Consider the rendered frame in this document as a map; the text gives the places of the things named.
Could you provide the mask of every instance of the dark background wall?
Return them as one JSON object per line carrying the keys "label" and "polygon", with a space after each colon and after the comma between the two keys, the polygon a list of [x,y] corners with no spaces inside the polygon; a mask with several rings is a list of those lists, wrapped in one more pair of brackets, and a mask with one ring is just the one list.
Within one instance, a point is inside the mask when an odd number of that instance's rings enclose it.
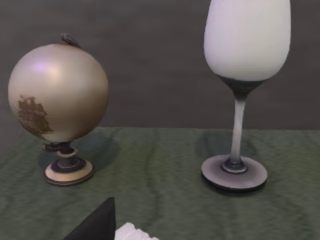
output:
{"label": "dark background wall", "polygon": [[[206,64],[210,0],[0,1],[2,147],[21,128],[7,103],[17,61],[67,32],[105,68],[104,126],[231,128],[233,98]],[[320,129],[320,1],[291,0],[291,52],[248,99],[244,127]]]}

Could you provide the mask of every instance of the green table surface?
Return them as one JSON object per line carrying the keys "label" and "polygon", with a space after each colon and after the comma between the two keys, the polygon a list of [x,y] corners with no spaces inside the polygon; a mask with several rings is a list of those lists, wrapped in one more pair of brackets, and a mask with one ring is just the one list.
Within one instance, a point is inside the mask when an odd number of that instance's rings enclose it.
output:
{"label": "green table surface", "polygon": [[268,170],[266,186],[224,195],[201,164],[230,151],[232,132],[97,128],[74,142],[96,167],[87,182],[57,187],[42,169],[56,159],[22,135],[0,158],[0,240],[62,240],[108,197],[126,222],[160,240],[319,240],[320,131],[244,130],[242,154]]}

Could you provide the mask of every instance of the round base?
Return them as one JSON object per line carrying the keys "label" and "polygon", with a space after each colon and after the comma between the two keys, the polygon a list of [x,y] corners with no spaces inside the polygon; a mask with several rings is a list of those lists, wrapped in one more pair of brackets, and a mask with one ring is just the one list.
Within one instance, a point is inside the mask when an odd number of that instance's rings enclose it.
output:
{"label": "round base", "polygon": [[91,178],[94,174],[94,167],[91,162],[85,160],[85,166],[73,172],[60,173],[52,170],[52,164],[50,164],[44,170],[45,180],[55,186],[72,186],[83,183]]}
{"label": "round base", "polygon": [[224,171],[221,164],[229,158],[229,155],[213,156],[201,166],[202,175],[213,186],[229,192],[250,192],[264,186],[268,173],[259,162],[242,156],[243,163],[248,170],[240,174],[232,174]]}

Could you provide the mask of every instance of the goblet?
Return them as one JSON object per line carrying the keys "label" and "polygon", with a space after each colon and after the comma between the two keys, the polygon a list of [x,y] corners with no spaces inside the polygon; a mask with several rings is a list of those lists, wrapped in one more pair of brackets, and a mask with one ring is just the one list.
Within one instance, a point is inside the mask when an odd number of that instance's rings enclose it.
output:
{"label": "goblet", "polygon": [[243,116],[248,95],[282,68],[290,41],[290,0],[211,0],[204,55],[235,99],[231,154],[211,157],[201,166],[214,186],[241,192],[267,181],[264,166],[241,156]]}
{"label": "goblet", "polygon": [[8,84],[10,108],[22,127],[47,140],[44,150],[59,158],[44,170],[50,184],[70,186],[88,180],[93,165],[77,156],[71,142],[92,131],[109,100],[106,73],[68,34],[64,44],[38,47],[15,65]]}

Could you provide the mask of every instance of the beige globe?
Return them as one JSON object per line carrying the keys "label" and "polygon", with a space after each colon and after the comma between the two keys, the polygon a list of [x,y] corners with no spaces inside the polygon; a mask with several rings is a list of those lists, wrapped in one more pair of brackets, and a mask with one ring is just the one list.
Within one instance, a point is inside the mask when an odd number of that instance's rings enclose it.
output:
{"label": "beige globe", "polygon": [[14,67],[10,108],[23,128],[50,142],[71,142],[102,119],[109,99],[106,73],[86,51],[70,44],[38,47]]}

